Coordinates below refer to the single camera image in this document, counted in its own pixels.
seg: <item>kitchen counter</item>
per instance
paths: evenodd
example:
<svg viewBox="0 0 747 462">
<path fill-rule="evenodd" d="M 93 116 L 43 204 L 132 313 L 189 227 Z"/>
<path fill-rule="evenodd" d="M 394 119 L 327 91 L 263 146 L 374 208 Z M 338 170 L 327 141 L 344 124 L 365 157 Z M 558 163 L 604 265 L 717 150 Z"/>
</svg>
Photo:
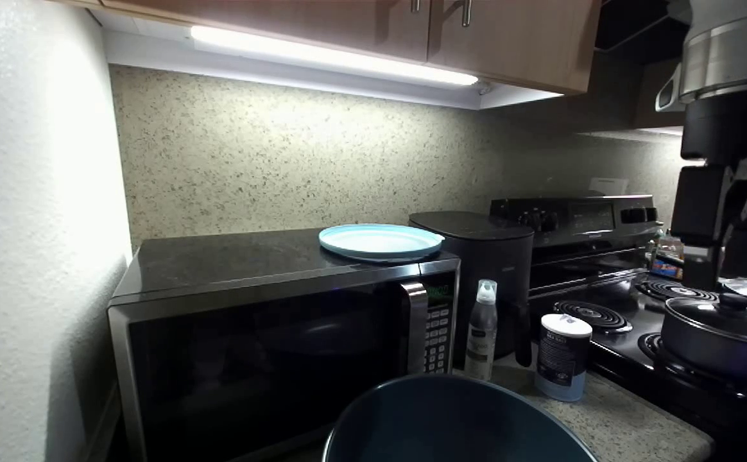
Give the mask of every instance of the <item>kitchen counter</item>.
<svg viewBox="0 0 747 462">
<path fill-rule="evenodd" d="M 535 373 L 513 360 L 495 362 L 494 383 L 567 427 L 598 462 L 694 462 L 711 455 L 708 433 L 594 373 L 584 403 L 544 397 Z"/>
</svg>

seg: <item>white plate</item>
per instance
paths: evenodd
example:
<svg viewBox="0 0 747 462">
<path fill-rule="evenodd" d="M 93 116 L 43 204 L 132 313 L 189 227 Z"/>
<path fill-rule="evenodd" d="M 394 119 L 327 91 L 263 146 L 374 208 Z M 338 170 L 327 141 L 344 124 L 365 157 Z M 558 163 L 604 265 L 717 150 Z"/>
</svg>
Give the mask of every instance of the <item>white plate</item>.
<svg viewBox="0 0 747 462">
<path fill-rule="evenodd" d="M 445 236 L 413 227 L 351 223 L 319 233 L 327 252 L 359 263 L 415 263 L 442 249 Z"/>
</svg>

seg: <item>stainless steel microwave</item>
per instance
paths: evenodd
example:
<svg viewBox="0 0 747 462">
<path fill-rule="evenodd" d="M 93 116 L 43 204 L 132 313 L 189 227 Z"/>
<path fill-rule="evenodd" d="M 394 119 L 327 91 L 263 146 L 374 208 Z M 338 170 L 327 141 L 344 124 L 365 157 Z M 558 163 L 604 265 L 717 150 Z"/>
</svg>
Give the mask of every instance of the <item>stainless steel microwave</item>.
<svg viewBox="0 0 747 462">
<path fill-rule="evenodd" d="M 109 317 L 132 458 L 263 460 L 359 394 L 449 373 L 459 260 L 356 265 L 317 231 L 150 240 Z"/>
</svg>

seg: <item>bottle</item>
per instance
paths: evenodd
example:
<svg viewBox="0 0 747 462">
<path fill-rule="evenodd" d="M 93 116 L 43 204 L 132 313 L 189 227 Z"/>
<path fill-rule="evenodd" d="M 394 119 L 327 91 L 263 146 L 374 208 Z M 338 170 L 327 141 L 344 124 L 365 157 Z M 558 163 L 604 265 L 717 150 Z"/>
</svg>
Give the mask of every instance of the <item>bottle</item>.
<svg viewBox="0 0 747 462">
<path fill-rule="evenodd" d="M 495 340 L 498 340 L 498 282 L 478 281 L 478 295 L 468 328 L 464 376 L 473 379 L 494 378 Z"/>
</svg>

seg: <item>speckled backsplash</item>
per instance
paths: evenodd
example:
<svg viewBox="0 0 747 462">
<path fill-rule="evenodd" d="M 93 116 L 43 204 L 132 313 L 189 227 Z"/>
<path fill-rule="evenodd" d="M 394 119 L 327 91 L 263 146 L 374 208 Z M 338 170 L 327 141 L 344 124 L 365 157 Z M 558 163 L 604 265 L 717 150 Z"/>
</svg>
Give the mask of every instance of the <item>speckled backsplash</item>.
<svg viewBox="0 0 747 462">
<path fill-rule="evenodd" d="M 587 193 L 673 208 L 678 139 L 604 139 L 486 114 L 112 68 L 134 245 L 146 236 L 406 223 L 491 199 Z"/>
</svg>

